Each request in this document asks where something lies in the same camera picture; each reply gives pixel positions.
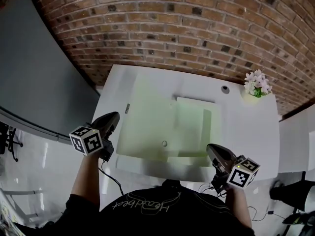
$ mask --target black chair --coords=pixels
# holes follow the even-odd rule
[[[23,147],[23,143],[13,141],[16,128],[12,128],[11,130],[9,128],[9,125],[0,122],[0,154],[4,154],[5,147],[8,147],[8,151],[12,153],[13,159],[17,162],[19,160],[14,156],[13,144],[19,144],[20,147]]]

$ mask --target person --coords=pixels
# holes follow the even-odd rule
[[[166,180],[162,186],[129,192],[99,212],[99,152],[85,156],[66,210],[40,229],[17,225],[26,236],[105,235],[118,232],[206,231],[210,235],[253,236],[245,193],[228,187],[225,203]]]
[[[275,181],[269,194],[271,199],[282,201],[301,211],[309,212],[315,208],[315,182],[313,181],[301,180],[289,185]]]
[[[315,182],[301,180],[299,182],[284,185],[276,181],[270,189],[270,198],[280,200],[285,204],[299,209],[284,219],[283,224],[304,225],[299,236],[315,235]]]

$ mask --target potted flower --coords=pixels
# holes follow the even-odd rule
[[[260,70],[247,73],[245,80],[245,90],[242,92],[242,97],[248,103],[255,104],[262,96],[271,93],[272,86],[268,85],[269,80]]]

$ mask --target chair leg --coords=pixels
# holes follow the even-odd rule
[[[37,193],[43,193],[42,190],[35,190],[35,191],[4,191],[2,192],[6,195],[33,195]]]
[[[15,135],[15,131],[16,131],[16,128],[14,128],[13,130],[9,130],[9,138],[7,139],[7,141],[9,141],[9,144],[8,144],[8,151],[10,151],[10,152],[12,153],[12,156],[13,156],[14,161],[18,162],[19,159],[16,158],[15,155],[14,155],[13,143],[19,144],[21,147],[23,146],[23,144],[22,144],[22,143],[17,143],[17,142],[14,142],[14,141],[13,141],[14,135]]]
[[[44,212],[26,214],[26,218],[30,219],[30,218],[36,218],[36,217],[43,217],[44,215],[46,215],[46,213]]]

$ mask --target flower pot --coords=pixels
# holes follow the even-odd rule
[[[246,93],[245,90],[242,91],[242,98],[244,102],[248,105],[255,105],[261,98],[257,98],[249,93]]]

